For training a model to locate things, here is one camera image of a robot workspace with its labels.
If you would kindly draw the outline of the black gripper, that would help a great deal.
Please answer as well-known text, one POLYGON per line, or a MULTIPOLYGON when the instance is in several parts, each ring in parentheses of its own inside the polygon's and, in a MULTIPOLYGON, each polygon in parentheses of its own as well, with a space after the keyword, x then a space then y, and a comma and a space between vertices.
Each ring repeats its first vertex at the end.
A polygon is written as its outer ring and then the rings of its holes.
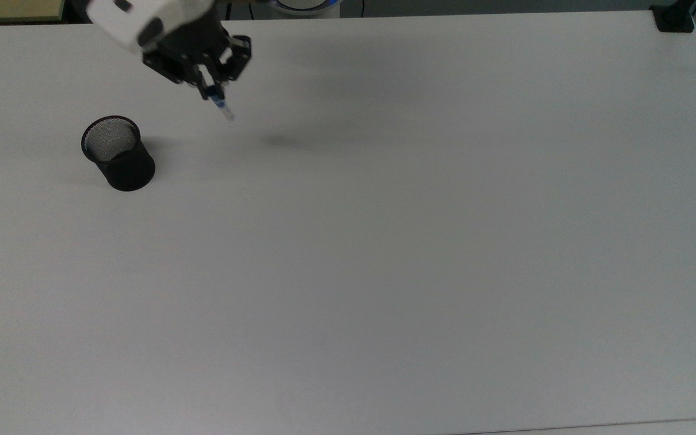
POLYGON ((251 38, 230 35, 212 18, 191 22, 177 28, 143 52, 143 64, 173 83, 187 83, 196 88, 202 99, 209 99, 209 81, 235 82, 252 58, 251 38))

